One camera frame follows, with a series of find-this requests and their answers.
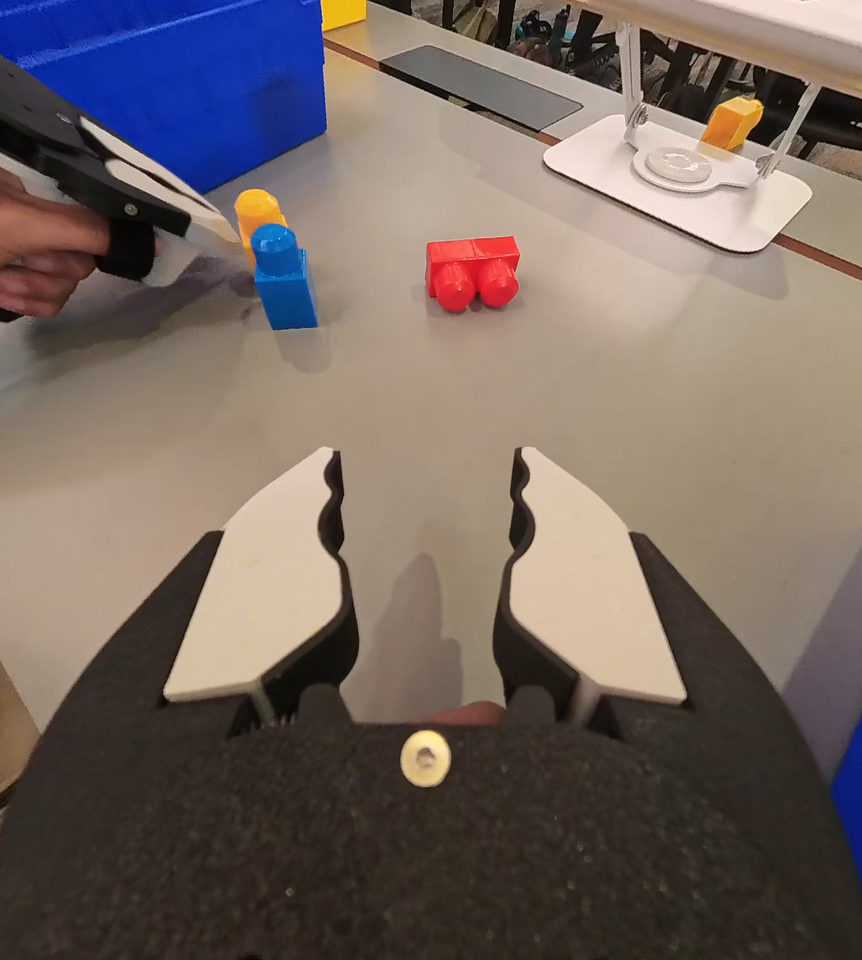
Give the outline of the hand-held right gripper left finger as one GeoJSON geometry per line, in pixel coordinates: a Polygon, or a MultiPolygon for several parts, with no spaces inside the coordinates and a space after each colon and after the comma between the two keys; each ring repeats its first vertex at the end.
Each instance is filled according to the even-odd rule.
{"type": "Polygon", "coordinates": [[[297,706],[308,687],[341,685],[360,645],[342,501],[341,454],[321,447],[224,525],[163,688],[169,703],[245,694],[297,706]]]}

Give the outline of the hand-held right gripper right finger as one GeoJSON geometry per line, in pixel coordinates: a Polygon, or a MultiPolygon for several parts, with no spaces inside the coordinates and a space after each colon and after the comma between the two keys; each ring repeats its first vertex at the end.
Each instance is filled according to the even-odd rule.
{"type": "Polygon", "coordinates": [[[506,708],[593,711],[603,697],[682,706],[686,688],[627,524],[533,446],[513,453],[511,554],[493,657],[506,708]]]}

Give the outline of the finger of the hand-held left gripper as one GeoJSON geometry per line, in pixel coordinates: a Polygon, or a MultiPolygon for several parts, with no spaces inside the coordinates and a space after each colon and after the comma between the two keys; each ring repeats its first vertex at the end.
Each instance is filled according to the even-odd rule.
{"type": "MultiPolygon", "coordinates": [[[[134,206],[138,193],[147,194],[127,185],[126,189],[134,206]]],[[[224,215],[224,222],[198,222],[181,209],[150,197],[157,201],[161,212],[126,215],[128,219],[152,223],[155,234],[154,258],[140,282],[152,287],[170,285],[198,257],[221,258],[231,263],[235,270],[245,268],[247,261],[242,240],[224,215]]]]}
{"type": "Polygon", "coordinates": [[[163,167],[104,126],[88,117],[79,118],[78,130],[90,149],[99,156],[116,182],[139,189],[170,206],[188,213],[201,223],[224,222],[221,211],[163,167]]]}

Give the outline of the orange mega block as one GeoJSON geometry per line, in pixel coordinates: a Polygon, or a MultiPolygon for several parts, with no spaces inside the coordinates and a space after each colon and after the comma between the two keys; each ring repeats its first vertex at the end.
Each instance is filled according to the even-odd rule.
{"type": "Polygon", "coordinates": [[[260,188],[246,189],[239,194],[234,204],[240,234],[249,268],[256,269],[255,255],[251,240],[256,230],[262,226],[277,225],[287,228],[288,222],[280,209],[279,201],[268,191],[260,188]]]}

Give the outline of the blue mega block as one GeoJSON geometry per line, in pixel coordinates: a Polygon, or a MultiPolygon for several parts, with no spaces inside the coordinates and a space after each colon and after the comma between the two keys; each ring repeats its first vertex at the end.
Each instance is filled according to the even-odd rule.
{"type": "Polygon", "coordinates": [[[280,223],[263,224],[250,243],[255,287],[269,327],[276,332],[317,329],[314,282],[294,232],[280,223]]]}

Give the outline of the red mega block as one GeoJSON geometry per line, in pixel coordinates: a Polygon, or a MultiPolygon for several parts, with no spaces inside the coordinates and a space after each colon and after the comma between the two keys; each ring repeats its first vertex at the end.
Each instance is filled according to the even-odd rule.
{"type": "Polygon", "coordinates": [[[452,313],[475,299],[489,308],[502,308],[517,297],[519,261],[519,246],[511,235],[429,242],[427,295],[452,313]]]}

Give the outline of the person's left hand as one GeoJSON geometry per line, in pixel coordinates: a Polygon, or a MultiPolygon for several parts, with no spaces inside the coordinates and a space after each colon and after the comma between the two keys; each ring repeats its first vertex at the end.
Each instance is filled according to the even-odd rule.
{"type": "Polygon", "coordinates": [[[0,169],[0,308],[56,316],[109,250],[110,225],[79,205],[29,195],[0,169]]]}

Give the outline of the black flat panel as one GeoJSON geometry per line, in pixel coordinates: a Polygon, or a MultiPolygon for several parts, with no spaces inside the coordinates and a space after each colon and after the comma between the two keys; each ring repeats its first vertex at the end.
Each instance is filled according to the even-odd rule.
{"type": "Polygon", "coordinates": [[[582,110],[578,101],[429,44],[386,57],[379,68],[439,98],[458,99],[534,133],[582,110]]]}

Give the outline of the white board stand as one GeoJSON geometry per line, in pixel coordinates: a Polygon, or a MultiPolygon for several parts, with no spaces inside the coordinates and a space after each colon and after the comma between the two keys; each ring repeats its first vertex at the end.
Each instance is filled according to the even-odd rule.
{"type": "Polygon", "coordinates": [[[611,114],[545,150],[544,165],[567,180],[724,252],[760,252],[812,197],[777,167],[816,101],[812,82],[777,147],[751,160],[649,117],[641,88],[640,29],[616,31],[624,113],[611,114]]]}

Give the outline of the orange plastic object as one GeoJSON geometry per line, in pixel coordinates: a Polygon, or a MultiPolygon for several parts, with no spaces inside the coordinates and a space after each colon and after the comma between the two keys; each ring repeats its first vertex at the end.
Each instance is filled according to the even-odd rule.
{"type": "Polygon", "coordinates": [[[763,104],[754,98],[738,96],[720,102],[701,134],[701,143],[716,150],[734,152],[760,123],[763,112],[763,104]]]}

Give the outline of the printed instruction sheet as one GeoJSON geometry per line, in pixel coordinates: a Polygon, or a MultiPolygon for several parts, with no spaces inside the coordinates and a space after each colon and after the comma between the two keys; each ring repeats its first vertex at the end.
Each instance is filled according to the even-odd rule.
{"type": "Polygon", "coordinates": [[[640,1],[652,18],[862,79],[862,1],[640,1]]]}

